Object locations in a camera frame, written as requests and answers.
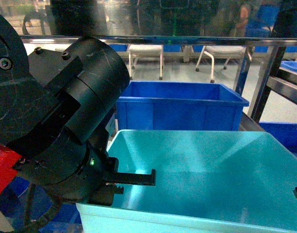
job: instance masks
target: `blue tray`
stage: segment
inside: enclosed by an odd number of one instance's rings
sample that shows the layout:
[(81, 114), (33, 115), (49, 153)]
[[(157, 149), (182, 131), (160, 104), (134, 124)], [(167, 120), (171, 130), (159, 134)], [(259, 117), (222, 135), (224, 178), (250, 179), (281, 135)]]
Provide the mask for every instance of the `blue tray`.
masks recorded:
[(297, 158), (269, 133), (125, 130), (108, 152), (120, 172), (156, 169), (156, 186), (77, 204), (85, 233), (297, 231)]
[(281, 62), (280, 67), (297, 73), (297, 62), (283, 61), (283, 62)]

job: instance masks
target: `blue plastic crate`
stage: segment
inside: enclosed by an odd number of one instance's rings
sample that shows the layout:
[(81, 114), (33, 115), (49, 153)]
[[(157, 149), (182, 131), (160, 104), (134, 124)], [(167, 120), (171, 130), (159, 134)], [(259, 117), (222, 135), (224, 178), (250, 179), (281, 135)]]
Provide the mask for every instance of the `blue plastic crate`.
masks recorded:
[(164, 52), (181, 52), (181, 45), (164, 45)]
[(108, 152), (119, 172), (156, 169), (156, 186), (77, 204), (85, 233), (297, 231), (297, 158), (268, 133), (124, 130)]
[(254, 52), (267, 52), (267, 46), (256, 46)]
[(222, 84), (131, 82), (118, 99), (119, 129), (233, 130), (249, 102)]
[(112, 49), (114, 49), (116, 52), (126, 52), (127, 51), (127, 45), (109, 45)]
[(281, 67), (297, 73), (297, 62), (281, 62)]
[(297, 155), (297, 123), (261, 122), (260, 126)]
[(286, 48), (285, 52), (297, 52), (297, 46), (289, 46)]
[(194, 52), (201, 52), (202, 51), (202, 48), (203, 48), (202, 45), (194, 45), (193, 46)]

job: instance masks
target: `red part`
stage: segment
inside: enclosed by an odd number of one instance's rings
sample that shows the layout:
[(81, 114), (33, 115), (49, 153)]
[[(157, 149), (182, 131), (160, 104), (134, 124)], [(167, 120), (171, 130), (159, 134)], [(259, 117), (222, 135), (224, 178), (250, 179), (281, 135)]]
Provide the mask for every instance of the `red part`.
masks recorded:
[(0, 144), (0, 193), (17, 175), (12, 166), (20, 158), (19, 154)]

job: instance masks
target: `screw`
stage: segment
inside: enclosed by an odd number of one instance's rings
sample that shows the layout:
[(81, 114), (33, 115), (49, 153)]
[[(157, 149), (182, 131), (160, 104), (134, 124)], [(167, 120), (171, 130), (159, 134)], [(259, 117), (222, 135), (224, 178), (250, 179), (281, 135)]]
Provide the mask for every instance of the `screw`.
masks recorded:
[(35, 52), (36, 54), (41, 54), (42, 52), (44, 52), (44, 50), (43, 50), (41, 47), (36, 47), (36, 48), (34, 49), (34, 52)]
[(8, 70), (12, 67), (12, 62), (7, 57), (0, 58), (0, 68)]
[(66, 61), (66, 60), (70, 59), (71, 55), (68, 52), (63, 52), (61, 57), (63, 60)]

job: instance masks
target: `gray floor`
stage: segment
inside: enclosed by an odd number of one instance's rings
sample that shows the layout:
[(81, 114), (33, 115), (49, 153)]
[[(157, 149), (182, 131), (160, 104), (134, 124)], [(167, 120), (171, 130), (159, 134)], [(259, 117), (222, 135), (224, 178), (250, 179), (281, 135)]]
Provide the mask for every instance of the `gray floor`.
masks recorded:
[[(182, 63), (178, 59), (166, 59), (164, 65), (163, 81), (166, 82), (199, 82), (210, 81), (210, 61), (202, 61), (199, 72), (195, 72), (196, 63)], [(214, 67), (215, 83), (222, 83), (229, 88), (233, 87), (237, 72), (237, 62), (232, 60), (227, 70), (223, 70), (223, 63), (217, 62)], [(250, 67), (243, 97), (248, 101), (252, 100), (260, 63), (253, 63)], [(132, 71), (135, 81), (157, 81), (159, 77), (159, 61), (154, 58), (143, 58), (137, 61), (135, 70)], [(271, 92), (266, 104), (261, 121), (290, 122), (297, 123), (297, 106), (278, 94)]]

